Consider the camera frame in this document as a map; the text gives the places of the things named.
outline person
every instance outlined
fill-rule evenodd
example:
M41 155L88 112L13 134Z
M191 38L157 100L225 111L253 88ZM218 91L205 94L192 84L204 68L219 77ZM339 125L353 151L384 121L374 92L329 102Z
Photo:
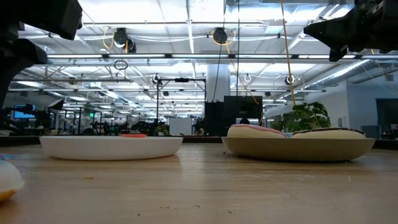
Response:
M250 121L247 118L242 118L239 124L250 124Z

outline computer monitor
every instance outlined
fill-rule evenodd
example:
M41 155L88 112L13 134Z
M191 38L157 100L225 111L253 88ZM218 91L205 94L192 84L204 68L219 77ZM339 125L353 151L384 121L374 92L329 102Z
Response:
M15 109L23 109L26 105L15 105ZM23 112L14 111L14 119L33 119L35 118L32 114L24 114Z

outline orange object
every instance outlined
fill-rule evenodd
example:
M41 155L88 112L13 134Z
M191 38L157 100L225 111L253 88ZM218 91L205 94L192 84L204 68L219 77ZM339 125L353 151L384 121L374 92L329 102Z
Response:
M120 136L128 137L128 138L145 138L147 135L146 134L121 134Z

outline desk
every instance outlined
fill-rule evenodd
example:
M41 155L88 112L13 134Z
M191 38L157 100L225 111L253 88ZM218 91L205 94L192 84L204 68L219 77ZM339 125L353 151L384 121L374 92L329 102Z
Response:
M51 159L40 146L0 153L16 155L26 182L0 204L1 224L398 220L397 151L338 164L242 159L222 144L183 144L177 155L142 161Z

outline beige bowl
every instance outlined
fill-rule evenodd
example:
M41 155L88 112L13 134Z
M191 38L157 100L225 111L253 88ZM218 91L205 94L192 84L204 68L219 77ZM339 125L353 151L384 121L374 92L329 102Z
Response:
M349 161L363 156L375 142L375 139L222 139L228 150L239 156L301 162Z

